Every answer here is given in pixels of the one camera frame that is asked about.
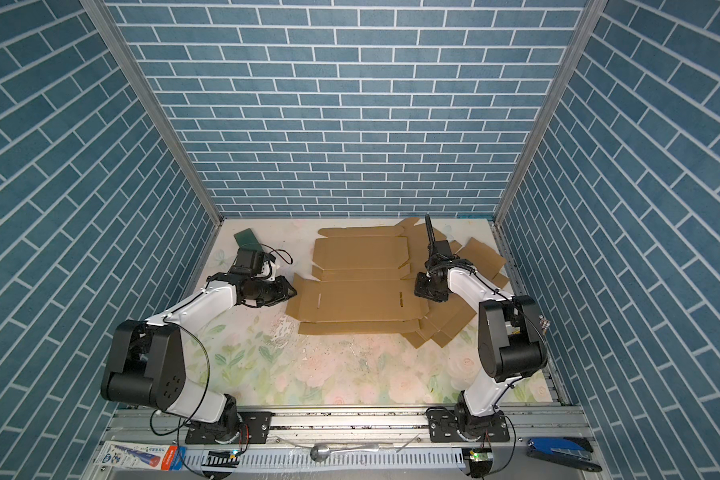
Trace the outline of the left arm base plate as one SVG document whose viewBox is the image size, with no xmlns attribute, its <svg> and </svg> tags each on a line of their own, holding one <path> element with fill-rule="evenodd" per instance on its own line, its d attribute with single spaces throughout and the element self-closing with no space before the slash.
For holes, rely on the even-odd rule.
<svg viewBox="0 0 720 480">
<path fill-rule="evenodd" d="M 273 414 L 242 411 L 224 414 L 215 423 L 191 422 L 185 437 L 189 445 L 265 444 Z"/>
</svg>

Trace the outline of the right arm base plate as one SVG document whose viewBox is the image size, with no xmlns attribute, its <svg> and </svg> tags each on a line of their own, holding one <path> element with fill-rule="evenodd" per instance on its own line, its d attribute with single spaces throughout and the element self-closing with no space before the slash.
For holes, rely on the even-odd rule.
<svg viewBox="0 0 720 480">
<path fill-rule="evenodd" d="M 425 411 L 432 443 L 456 442 L 508 442 L 507 421 L 501 413 L 474 417 L 444 407 L 431 407 Z"/>
</svg>

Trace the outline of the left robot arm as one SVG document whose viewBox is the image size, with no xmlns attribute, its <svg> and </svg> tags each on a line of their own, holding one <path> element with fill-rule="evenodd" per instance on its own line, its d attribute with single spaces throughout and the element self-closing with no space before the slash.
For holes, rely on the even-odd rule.
<svg viewBox="0 0 720 480">
<path fill-rule="evenodd" d="M 126 320 L 114 331 L 101 383 L 104 399 L 151 407 L 180 417 L 187 427 L 215 443 L 245 442 L 248 428 L 229 394 L 187 378 L 184 341 L 235 307 L 260 309 L 286 302 L 296 289 L 277 273 L 277 261 L 293 263 L 282 249 L 240 247 L 229 270 L 209 276 L 206 285 L 143 321 Z"/>
</svg>

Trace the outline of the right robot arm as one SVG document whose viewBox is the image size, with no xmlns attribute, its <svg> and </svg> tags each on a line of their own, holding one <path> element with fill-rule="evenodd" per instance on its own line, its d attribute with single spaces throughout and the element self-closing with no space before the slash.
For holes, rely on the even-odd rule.
<svg viewBox="0 0 720 480">
<path fill-rule="evenodd" d="M 417 275 L 414 294 L 437 303 L 457 295 L 477 313 L 482 372 L 460 394 L 454 415 L 460 436 L 484 440 L 489 426 L 502 422 L 499 403 L 505 393 L 548 362 L 541 313 L 531 297 L 510 297 L 471 261 L 453 253 L 447 241 L 436 238 L 429 216 L 425 225 L 426 271 Z"/>
</svg>

